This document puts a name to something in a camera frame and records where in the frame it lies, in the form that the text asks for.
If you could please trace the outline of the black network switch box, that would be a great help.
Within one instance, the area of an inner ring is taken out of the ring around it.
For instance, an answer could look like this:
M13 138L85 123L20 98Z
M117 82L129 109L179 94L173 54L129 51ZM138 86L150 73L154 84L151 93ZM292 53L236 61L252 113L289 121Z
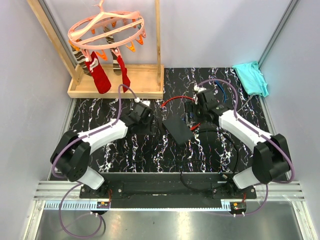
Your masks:
M178 145L185 144L194 134L179 116L172 116L162 122L163 127Z

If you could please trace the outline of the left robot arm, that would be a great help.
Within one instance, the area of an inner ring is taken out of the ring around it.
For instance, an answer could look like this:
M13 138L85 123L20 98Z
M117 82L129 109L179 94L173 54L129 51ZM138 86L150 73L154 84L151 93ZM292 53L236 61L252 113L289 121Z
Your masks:
M50 162L70 182L78 182L90 187L97 198L108 193L105 178L89 166L92 153L101 147L125 138L129 134L151 135L154 120L149 100L135 104L134 109L123 113L119 119L85 132L65 132L55 148Z

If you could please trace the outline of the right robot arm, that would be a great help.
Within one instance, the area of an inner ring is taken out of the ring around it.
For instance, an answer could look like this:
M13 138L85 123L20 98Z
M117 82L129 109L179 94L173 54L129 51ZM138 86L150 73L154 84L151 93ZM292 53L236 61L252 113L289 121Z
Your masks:
M272 135L238 115L233 107L219 103L212 90L196 87L191 103L192 117L199 123L213 123L234 135L253 153L251 167L236 173L227 185L228 195L239 198L245 188L268 184L291 171L294 173L286 138Z

